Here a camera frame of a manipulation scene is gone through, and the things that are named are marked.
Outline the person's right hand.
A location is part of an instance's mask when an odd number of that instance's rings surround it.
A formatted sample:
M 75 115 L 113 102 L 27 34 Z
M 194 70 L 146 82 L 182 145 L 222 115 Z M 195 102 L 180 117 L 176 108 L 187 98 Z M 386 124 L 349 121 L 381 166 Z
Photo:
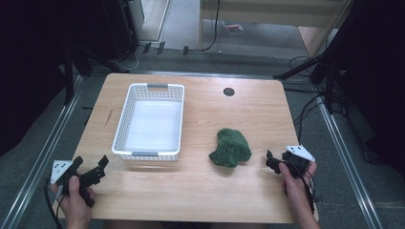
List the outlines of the person's right hand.
M 289 204 L 292 207 L 309 208 L 306 187 L 310 187 L 310 182 L 316 172 L 317 164 L 314 161 L 311 161 L 303 178 L 294 178 L 285 163 L 280 163 L 279 169 L 284 179 L 282 186 L 287 193 Z

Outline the magazine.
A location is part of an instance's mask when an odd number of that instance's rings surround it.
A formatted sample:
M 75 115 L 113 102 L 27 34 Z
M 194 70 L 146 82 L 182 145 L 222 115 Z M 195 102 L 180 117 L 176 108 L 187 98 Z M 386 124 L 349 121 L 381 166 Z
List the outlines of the magazine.
M 244 28 L 240 24 L 233 21 L 223 21 L 223 25 L 230 35 L 241 34 L 245 32 Z

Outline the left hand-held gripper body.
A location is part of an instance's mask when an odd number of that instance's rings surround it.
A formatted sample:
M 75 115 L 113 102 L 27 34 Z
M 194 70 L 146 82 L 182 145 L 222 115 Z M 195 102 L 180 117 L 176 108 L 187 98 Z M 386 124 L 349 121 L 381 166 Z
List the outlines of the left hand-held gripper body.
M 53 162 L 53 169 L 51 175 L 51 184 L 56 184 L 58 190 L 56 191 L 56 197 L 69 195 L 69 182 L 72 176 L 77 176 L 80 182 L 80 176 L 83 174 L 74 175 L 72 171 L 73 160 L 55 160 Z M 90 186 L 82 186 L 80 184 L 79 194 L 85 200 L 89 207 L 93 207 L 95 201 L 90 198 L 90 194 L 87 192 L 87 188 Z

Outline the aluminium floor rail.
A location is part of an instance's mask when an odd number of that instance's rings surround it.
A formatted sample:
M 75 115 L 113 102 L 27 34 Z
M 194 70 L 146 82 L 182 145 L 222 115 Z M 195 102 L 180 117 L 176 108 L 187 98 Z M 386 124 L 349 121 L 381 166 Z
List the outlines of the aluminium floor rail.
M 327 108 L 326 101 L 321 103 L 320 111 L 330 132 L 331 139 L 339 155 L 364 220 L 369 229 L 384 229 L 369 192 L 358 173 L 346 142 L 340 133 L 335 118 Z
M 36 190 L 38 183 L 40 182 L 47 164 L 49 163 L 51 156 L 53 155 L 54 148 L 61 137 L 66 124 L 75 108 L 77 100 L 82 91 L 85 78 L 79 75 L 75 78 L 74 92 L 72 100 L 61 108 L 58 118 L 55 121 L 52 129 L 42 146 L 38 156 L 32 160 L 32 167 L 27 174 L 25 181 L 21 188 L 16 193 L 12 206 L 4 218 L 4 221 L 0 223 L 0 229 L 15 229 L 20 222 L 33 193 Z

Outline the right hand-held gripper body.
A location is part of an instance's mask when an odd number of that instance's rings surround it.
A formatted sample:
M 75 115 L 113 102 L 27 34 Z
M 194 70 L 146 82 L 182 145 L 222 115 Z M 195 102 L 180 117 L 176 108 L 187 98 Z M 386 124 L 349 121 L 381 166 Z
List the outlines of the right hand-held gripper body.
M 303 145 L 288 145 L 282 159 L 293 177 L 302 176 L 309 163 L 315 161 L 315 157 Z

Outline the black metal stand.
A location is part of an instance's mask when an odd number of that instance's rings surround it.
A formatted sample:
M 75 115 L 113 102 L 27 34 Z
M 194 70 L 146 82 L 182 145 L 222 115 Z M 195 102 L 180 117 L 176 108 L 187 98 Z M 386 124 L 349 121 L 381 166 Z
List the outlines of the black metal stand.
M 274 75 L 274 79 L 288 79 L 312 66 L 315 69 L 309 76 L 311 84 L 319 84 L 324 78 L 327 78 L 325 89 L 325 106 L 330 115 L 333 114 L 332 98 L 333 98 L 333 84 L 335 77 L 339 73 L 336 63 L 332 58 L 332 52 L 329 49 L 324 50 L 322 53 L 311 58 L 309 61 L 295 67 L 285 73 Z
M 65 80 L 65 105 L 68 105 L 74 97 L 74 77 L 73 67 L 79 71 L 80 74 L 90 75 L 92 67 L 87 60 L 91 57 L 99 64 L 110 69 L 113 73 L 128 73 L 123 67 L 109 62 L 101 55 L 78 45 L 70 45 L 64 48 L 64 80 Z

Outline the light wooden furniture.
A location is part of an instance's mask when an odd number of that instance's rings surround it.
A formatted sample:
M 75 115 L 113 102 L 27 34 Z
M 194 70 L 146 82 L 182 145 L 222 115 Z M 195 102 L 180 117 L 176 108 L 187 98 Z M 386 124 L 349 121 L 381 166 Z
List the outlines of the light wooden furniture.
M 199 48 L 203 20 L 221 19 L 297 27 L 310 57 L 320 53 L 354 0 L 199 0 Z

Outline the dark curtain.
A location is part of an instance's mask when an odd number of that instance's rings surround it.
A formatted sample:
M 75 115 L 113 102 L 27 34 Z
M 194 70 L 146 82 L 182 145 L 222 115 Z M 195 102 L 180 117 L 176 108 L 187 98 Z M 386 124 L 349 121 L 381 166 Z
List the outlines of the dark curtain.
M 405 178 L 405 0 L 354 0 L 340 32 L 349 118 L 368 160 Z

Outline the person's left hand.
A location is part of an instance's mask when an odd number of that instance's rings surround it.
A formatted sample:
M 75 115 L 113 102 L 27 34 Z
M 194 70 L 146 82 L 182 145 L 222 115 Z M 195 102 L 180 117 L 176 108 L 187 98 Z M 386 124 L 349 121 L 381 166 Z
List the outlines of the person's left hand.
M 77 176 L 72 176 L 69 183 L 69 196 L 60 201 L 61 209 L 68 222 L 91 222 L 92 209 L 79 194 L 80 182 Z

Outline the black cabinet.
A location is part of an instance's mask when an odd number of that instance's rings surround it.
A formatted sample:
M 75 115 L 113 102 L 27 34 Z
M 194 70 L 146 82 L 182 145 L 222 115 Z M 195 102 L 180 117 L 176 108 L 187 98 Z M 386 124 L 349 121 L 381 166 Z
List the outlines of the black cabinet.
M 107 16 L 116 59 L 136 50 L 144 22 L 141 0 L 101 0 Z

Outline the white plastic basket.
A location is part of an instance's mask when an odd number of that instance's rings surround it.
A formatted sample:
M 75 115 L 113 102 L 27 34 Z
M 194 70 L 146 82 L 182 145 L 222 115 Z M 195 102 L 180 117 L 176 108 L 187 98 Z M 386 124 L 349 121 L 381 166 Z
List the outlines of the white plastic basket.
M 129 86 L 112 152 L 126 160 L 177 161 L 181 150 L 184 86 Z

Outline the green cloth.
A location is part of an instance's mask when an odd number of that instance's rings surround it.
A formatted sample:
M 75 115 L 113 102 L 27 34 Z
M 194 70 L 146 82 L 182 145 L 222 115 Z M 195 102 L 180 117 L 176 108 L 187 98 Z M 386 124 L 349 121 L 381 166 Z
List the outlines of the green cloth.
M 238 130 L 221 129 L 217 132 L 217 140 L 216 150 L 208 156 L 214 164 L 235 168 L 240 162 L 250 160 L 251 150 L 245 137 Z

